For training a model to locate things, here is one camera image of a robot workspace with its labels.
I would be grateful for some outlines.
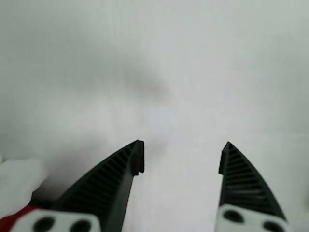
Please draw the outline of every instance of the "mounting hole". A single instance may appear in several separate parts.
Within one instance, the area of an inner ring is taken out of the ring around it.
[[[53,217],[43,217],[39,219],[33,226],[34,232],[47,232],[49,231],[55,223]]]
[[[70,232],[89,232],[91,223],[87,220],[79,220],[75,222],[70,229]]]
[[[229,221],[232,221],[232,222],[235,222],[235,223],[244,223],[245,222],[245,220],[243,219],[243,216],[235,210],[226,210],[223,214],[223,217],[226,220],[229,220]]]
[[[263,227],[265,230],[271,232],[284,232],[284,229],[278,223],[272,221],[264,222]]]

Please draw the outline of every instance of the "white backdrop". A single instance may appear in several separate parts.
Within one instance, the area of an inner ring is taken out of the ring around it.
[[[124,232],[212,231],[233,142],[296,231],[309,219],[309,3],[0,1],[0,153],[57,198],[142,139]]]

